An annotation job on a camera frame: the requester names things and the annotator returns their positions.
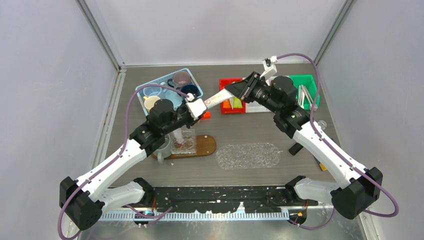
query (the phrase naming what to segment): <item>yellow cup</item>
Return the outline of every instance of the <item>yellow cup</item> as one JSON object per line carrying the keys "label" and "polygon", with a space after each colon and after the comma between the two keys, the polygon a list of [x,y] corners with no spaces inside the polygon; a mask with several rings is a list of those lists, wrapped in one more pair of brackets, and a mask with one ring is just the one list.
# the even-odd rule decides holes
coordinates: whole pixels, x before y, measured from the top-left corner
{"label": "yellow cup", "polygon": [[144,107],[146,108],[147,112],[150,112],[150,109],[153,108],[155,103],[160,100],[161,98],[158,96],[144,96]]}

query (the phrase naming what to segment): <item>red tray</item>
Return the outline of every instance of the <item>red tray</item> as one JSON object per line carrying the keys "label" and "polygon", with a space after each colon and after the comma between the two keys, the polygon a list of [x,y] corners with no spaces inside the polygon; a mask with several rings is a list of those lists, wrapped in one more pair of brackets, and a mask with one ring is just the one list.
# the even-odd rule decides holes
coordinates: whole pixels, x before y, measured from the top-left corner
{"label": "red tray", "polygon": [[[228,84],[232,84],[234,82],[240,82],[243,78],[225,78],[219,80],[219,90],[223,90],[225,86]],[[246,103],[241,102],[242,108],[234,108],[231,109],[231,107],[224,107],[224,102],[221,103],[221,113],[222,114],[244,114],[246,112]]]}

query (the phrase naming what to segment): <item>green object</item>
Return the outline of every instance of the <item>green object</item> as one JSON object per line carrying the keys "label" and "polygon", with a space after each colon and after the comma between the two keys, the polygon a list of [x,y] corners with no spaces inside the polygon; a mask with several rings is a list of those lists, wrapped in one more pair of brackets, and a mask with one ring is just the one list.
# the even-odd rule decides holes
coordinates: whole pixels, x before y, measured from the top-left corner
{"label": "green object", "polygon": [[[312,97],[312,101],[315,99],[315,95],[317,94],[317,85],[315,85],[314,77],[312,75],[292,75],[289,77],[293,80],[293,84],[296,89],[299,89],[300,85],[305,86]],[[320,106],[320,98],[321,96],[318,96],[318,99],[316,100],[316,107]],[[303,102],[303,106],[305,110],[311,109],[311,106],[306,99]]]}
{"label": "green object", "polygon": [[243,108],[243,104],[242,101],[240,99],[238,99],[237,97],[234,97],[234,108],[235,109],[242,109]]}

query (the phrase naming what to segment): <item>metal frame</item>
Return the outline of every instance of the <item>metal frame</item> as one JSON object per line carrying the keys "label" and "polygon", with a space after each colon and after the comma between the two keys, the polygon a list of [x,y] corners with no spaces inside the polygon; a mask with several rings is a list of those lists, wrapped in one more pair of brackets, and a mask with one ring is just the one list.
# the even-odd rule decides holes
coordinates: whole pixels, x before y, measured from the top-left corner
{"label": "metal frame", "polygon": [[91,29],[93,30],[96,38],[98,39],[101,47],[104,49],[104,51],[107,54],[107,57],[109,58],[110,62],[115,67],[116,71],[119,71],[121,69],[120,64],[118,63],[117,58],[115,57],[114,53],[112,52],[112,49],[110,48],[108,41],[106,40],[105,36],[103,35],[102,31],[100,30],[100,27],[96,21],[96,19],[93,16],[92,11],[90,10],[89,6],[87,5],[85,0],[75,0],[75,2],[78,4],[79,8],[81,9],[81,12],[84,14],[85,18],[87,19],[88,24],[90,25]]}
{"label": "metal frame", "polygon": [[340,27],[342,26],[343,22],[345,21],[346,17],[348,16],[352,6],[356,0],[346,0],[341,7],[340,12],[338,13],[337,17],[335,18],[335,21],[330,29],[330,31],[327,34],[327,37],[325,38],[324,42],[322,43],[321,47],[319,48],[318,54],[315,58],[315,63],[318,65],[323,58],[324,54],[326,53],[327,49],[329,48],[331,42],[333,41],[334,36],[339,31]]}
{"label": "metal frame", "polygon": [[121,97],[121,91],[122,86],[124,85],[126,72],[126,69],[121,69],[119,74],[117,74],[113,84],[113,89],[109,97],[109,105],[104,116],[104,124],[100,131],[100,136],[97,142],[97,150],[95,152],[93,164],[91,166],[92,169],[103,162],[106,158],[106,151],[109,145],[109,140],[111,139],[110,133],[112,132],[112,127],[114,126],[115,116],[117,113],[118,103]]}

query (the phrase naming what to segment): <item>orange object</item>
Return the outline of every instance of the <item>orange object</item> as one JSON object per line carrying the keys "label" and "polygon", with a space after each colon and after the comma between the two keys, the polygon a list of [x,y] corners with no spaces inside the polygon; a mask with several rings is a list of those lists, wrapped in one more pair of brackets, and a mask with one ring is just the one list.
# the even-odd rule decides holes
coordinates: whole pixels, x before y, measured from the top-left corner
{"label": "orange object", "polygon": [[230,108],[231,108],[230,100],[225,100],[225,101],[222,103],[222,107],[223,107],[223,108],[225,108],[225,109],[230,109]]}
{"label": "orange object", "polygon": [[210,119],[210,118],[211,118],[211,112],[207,111],[201,119]]}

